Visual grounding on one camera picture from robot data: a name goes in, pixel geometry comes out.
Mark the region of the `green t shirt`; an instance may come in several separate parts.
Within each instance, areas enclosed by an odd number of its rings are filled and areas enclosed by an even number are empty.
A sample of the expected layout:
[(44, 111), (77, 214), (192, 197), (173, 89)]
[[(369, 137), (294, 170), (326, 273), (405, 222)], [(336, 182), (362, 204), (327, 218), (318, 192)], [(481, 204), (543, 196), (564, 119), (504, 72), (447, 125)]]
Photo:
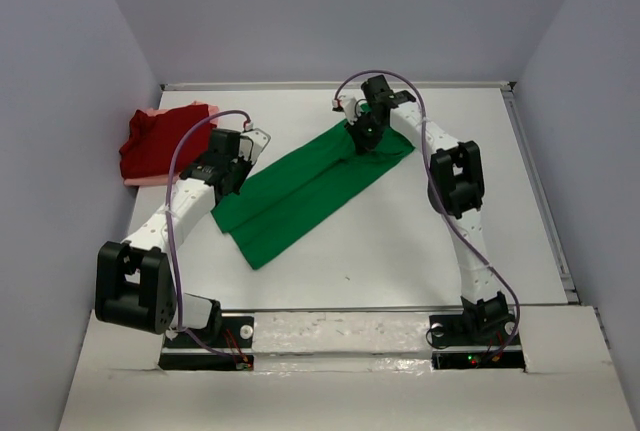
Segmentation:
[(270, 263), (411, 154), (401, 134), (384, 131), (359, 155), (345, 120), (291, 151), (224, 197), (211, 214), (249, 266)]

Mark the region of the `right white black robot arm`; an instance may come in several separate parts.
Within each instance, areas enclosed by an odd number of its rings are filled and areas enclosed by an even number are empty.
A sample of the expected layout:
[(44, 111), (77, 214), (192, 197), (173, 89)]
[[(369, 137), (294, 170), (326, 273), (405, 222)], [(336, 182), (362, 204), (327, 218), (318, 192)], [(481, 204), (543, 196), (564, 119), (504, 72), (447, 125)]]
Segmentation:
[(497, 358), (516, 338), (520, 304), (513, 288), (486, 257), (481, 207), (485, 194), (479, 146), (460, 141), (431, 120), (421, 93), (413, 83), (396, 91), (389, 72), (362, 72), (363, 97), (337, 89), (332, 108), (346, 118), (346, 129), (357, 152), (370, 153), (387, 130), (405, 138), (423, 159), (427, 197), (451, 236), (461, 280), (462, 311), (432, 327), (428, 334), (436, 349), (461, 341), (488, 348)]

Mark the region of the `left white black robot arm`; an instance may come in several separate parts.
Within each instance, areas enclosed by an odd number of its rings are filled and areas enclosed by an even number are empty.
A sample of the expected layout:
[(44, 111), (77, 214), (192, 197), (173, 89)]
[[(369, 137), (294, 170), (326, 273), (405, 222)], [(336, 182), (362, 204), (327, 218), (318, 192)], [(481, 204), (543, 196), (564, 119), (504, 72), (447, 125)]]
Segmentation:
[(100, 248), (98, 320), (169, 338), (186, 334), (204, 348), (219, 339), (221, 305), (184, 294), (178, 249), (223, 198), (240, 191), (270, 141), (251, 127), (211, 131), (206, 150), (171, 175), (164, 204), (123, 241)]

